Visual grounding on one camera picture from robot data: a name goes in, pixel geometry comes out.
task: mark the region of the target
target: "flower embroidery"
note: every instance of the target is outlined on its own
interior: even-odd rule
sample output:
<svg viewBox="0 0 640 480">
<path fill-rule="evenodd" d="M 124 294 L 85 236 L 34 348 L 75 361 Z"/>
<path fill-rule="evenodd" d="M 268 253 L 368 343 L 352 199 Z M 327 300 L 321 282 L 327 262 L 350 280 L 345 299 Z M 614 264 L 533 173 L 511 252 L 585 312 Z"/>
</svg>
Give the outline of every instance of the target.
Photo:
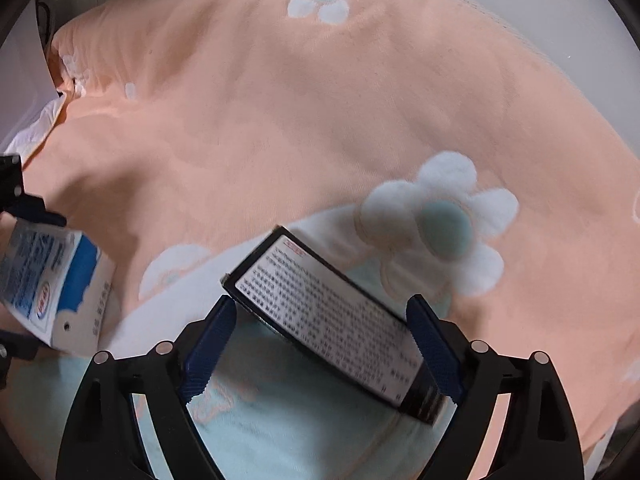
<svg viewBox="0 0 640 480">
<path fill-rule="evenodd" d="M 518 200 L 504 188 L 475 192 L 476 180 L 468 157 L 441 152 L 415 182 L 385 182 L 356 208 L 358 236 L 382 254 L 390 296 L 438 301 L 452 292 L 478 296 L 498 283 L 504 262 L 483 240 L 505 231 Z"/>
<path fill-rule="evenodd" d="M 129 101 L 133 101 L 136 99 L 138 95 L 138 91 L 136 89 L 135 83 L 129 81 L 124 85 L 124 95 L 127 97 Z"/>
<path fill-rule="evenodd" d="M 64 54 L 62 56 L 62 64 L 66 73 L 74 82 L 74 94 L 76 97 L 84 97 L 86 95 L 86 85 L 91 77 L 89 70 L 82 70 L 80 67 L 79 56 L 77 52 Z"/>
<path fill-rule="evenodd" d="M 631 366 L 627 369 L 622 380 L 630 383 L 637 383 L 640 381 L 640 358 L 631 363 Z"/>
<path fill-rule="evenodd" d="M 636 223 L 640 224 L 640 189 L 636 193 L 636 198 L 634 199 L 634 206 L 631 210 L 631 219 Z"/>
<path fill-rule="evenodd" d="M 306 18 L 318 8 L 321 22 L 339 25 L 349 16 L 347 0 L 290 0 L 287 13 L 290 18 Z"/>
</svg>

